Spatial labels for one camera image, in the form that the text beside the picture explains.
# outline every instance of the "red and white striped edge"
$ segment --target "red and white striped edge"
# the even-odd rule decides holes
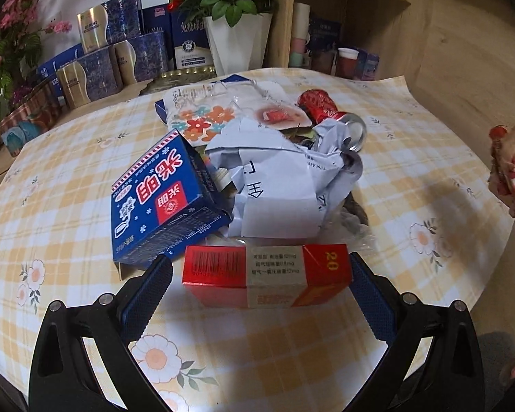
[[[111,193],[117,190],[124,182],[128,180],[130,176],[132,176],[137,169],[139,169],[143,164],[145,164],[153,155],[157,154],[162,148],[168,144],[174,138],[177,138],[180,134],[177,130],[172,130],[165,137],[163,137],[158,143],[152,146],[151,149],[147,151],[139,160],[124,174],[122,175],[111,187]]]

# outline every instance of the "wooden cabinet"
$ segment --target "wooden cabinet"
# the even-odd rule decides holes
[[[342,42],[380,56],[378,78],[405,75],[415,81],[431,19],[432,0],[279,0],[266,66],[288,66],[294,2],[342,24]]]

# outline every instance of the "white cup lid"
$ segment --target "white cup lid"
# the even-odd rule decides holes
[[[356,49],[351,48],[339,48],[338,49],[339,56],[343,57],[345,59],[357,59],[358,58],[358,51]]]

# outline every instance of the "blue gripper pad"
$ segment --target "blue gripper pad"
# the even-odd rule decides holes
[[[143,283],[122,310],[120,338],[124,343],[137,341],[141,337],[172,282],[172,262],[164,255],[159,255],[157,259],[160,260],[156,265],[155,260],[145,271]]]
[[[395,313],[364,271],[361,257],[356,253],[349,257],[353,269],[353,283],[349,288],[376,339],[391,345],[397,335]]]

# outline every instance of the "metal screw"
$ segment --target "metal screw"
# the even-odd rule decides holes
[[[403,301],[405,304],[413,305],[413,304],[415,304],[416,302],[418,302],[418,298],[415,296],[415,294],[412,294],[412,293],[404,293],[404,294],[402,295],[402,301]]]
[[[54,300],[51,304],[50,304],[50,311],[57,311],[61,308],[61,302],[59,302],[58,300]]]
[[[102,305],[109,305],[113,301],[113,295],[110,293],[102,294],[99,296],[99,303]]]
[[[465,302],[457,300],[456,302],[454,302],[454,308],[458,311],[465,311],[467,309],[467,305],[465,304]]]

